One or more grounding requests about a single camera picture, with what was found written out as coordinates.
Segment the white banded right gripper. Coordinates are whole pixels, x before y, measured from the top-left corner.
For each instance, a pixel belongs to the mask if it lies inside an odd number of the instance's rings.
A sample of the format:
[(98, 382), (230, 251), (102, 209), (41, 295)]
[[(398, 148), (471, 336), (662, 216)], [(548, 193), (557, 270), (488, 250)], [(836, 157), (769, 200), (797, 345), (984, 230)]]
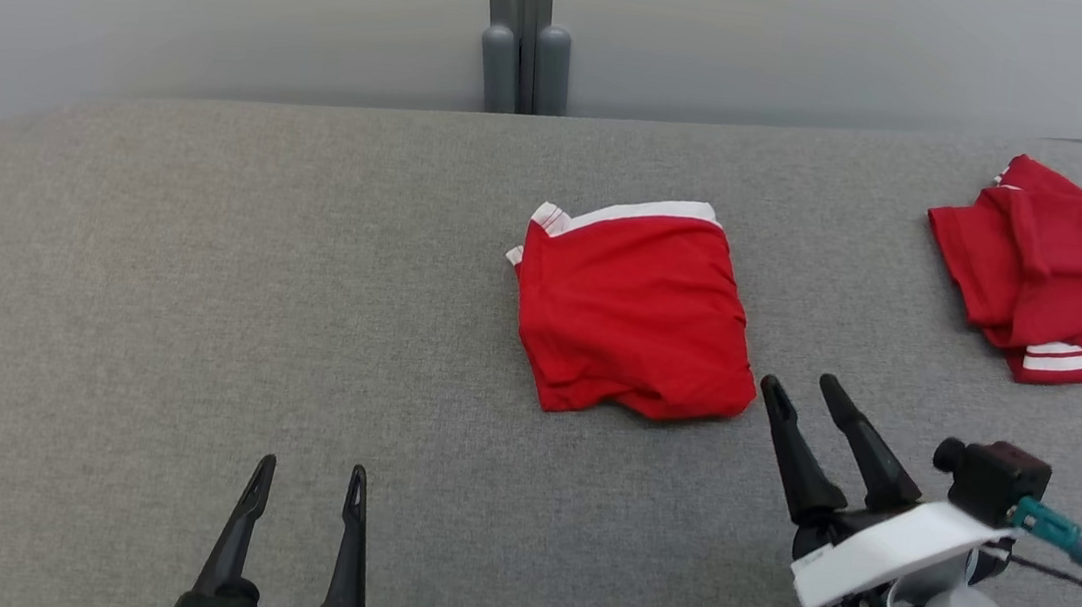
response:
[[(852, 447), (866, 486), (865, 507), (887, 513), (918, 504), (922, 499), (920, 487), (837, 377), (820, 375), (819, 387), (833, 423)], [(767, 375), (761, 380), (760, 392), (790, 522), (812, 525), (846, 509), (846, 496), (829, 480), (804, 440), (796, 408), (784, 384), (776, 375)], [(791, 562), (790, 572), (802, 607), (834, 607), (856, 593), (922, 573), (1013, 533), (990, 528), (952, 503), (933, 502), (878, 522), (843, 540), (828, 535), (829, 543)]]

